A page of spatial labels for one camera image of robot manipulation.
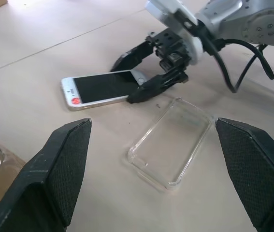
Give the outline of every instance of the black cable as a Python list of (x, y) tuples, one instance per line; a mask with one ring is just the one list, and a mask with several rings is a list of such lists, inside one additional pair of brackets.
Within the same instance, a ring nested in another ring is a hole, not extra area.
[[(262, 44), (258, 46), (258, 50), (262, 53), (263, 50), (267, 47), (268, 45)], [(248, 62), (248, 64), (246, 65), (246, 67), (244, 68), (243, 72), (241, 73), (241, 76), (239, 77), (239, 80), (237, 82), (237, 84), (235, 85), (235, 89), (237, 90), (240, 86), (240, 84), (242, 83), (248, 69), (251, 67), (251, 65), (253, 64), (253, 62), (256, 60), (257, 56), (254, 55), (251, 60)]]
[(251, 50), (260, 60), (261, 65), (262, 65), (264, 71), (266, 72), (267, 76), (270, 78), (270, 80), (274, 80), (274, 73), (273, 73), (269, 63), (267, 62), (267, 60), (265, 59), (263, 54), (257, 48), (255, 48), (250, 43), (242, 41), (242, 40), (228, 39), (228, 40), (225, 40), (225, 43), (239, 44), (239, 45), (242, 45), (242, 46), (248, 48), (249, 50)]
[(215, 45), (206, 36), (203, 36), (202, 42), (205, 43), (207, 48), (210, 50), (211, 54), (213, 54), (214, 58), (216, 59), (218, 65), (223, 73), (224, 80), (225, 80), (227, 87), (230, 89), (230, 91), (232, 93), (236, 93), (237, 90), (233, 87), (233, 85), (230, 81), (228, 70), (225, 66), (225, 63), (224, 63), (222, 57), (219, 55), (218, 50), (216, 49)]

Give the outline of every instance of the black screen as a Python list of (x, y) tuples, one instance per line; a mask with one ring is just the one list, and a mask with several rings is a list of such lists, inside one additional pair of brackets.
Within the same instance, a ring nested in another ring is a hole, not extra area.
[(130, 71), (79, 77), (73, 80), (82, 103), (127, 96), (139, 86)]

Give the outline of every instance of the table surface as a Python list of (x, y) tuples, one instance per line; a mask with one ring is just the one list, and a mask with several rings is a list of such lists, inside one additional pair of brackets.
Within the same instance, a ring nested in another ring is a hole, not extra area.
[[(184, 1), (196, 12), (202, 1)], [(70, 112), (60, 90), (65, 77), (107, 72), (148, 31), (164, 26), (144, 10), (145, 0), (10, 0), (0, 8), (0, 143), (24, 160), (53, 130), (81, 118), (93, 128), (86, 171), (69, 232), (254, 232), (228, 176), (213, 128), (190, 164), (181, 188), (161, 192), (142, 180), (126, 154), (174, 97), (261, 127), (274, 137), (274, 94), (246, 80), (239, 94), (225, 86), (213, 58), (189, 66), (190, 81), (141, 104), (126, 102)], [(251, 53), (222, 52), (230, 74), (240, 75)], [(274, 48), (265, 52), (274, 70)], [(161, 72), (150, 56), (138, 67)], [(249, 78), (274, 90), (259, 62)]]

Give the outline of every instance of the smartphone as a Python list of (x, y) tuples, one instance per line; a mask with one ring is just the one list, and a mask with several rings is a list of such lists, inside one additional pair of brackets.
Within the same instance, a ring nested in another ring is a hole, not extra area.
[(148, 78), (139, 71), (68, 77), (61, 80), (68, 108), (72, 111), (125, 101)]

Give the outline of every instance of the clear phone case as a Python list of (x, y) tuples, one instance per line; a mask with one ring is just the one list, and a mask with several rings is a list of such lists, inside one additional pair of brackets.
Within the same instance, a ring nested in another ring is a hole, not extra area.
[(175, 99), (128, 152), (128, 160), (154, 185), (177, 187), (215, 119)]

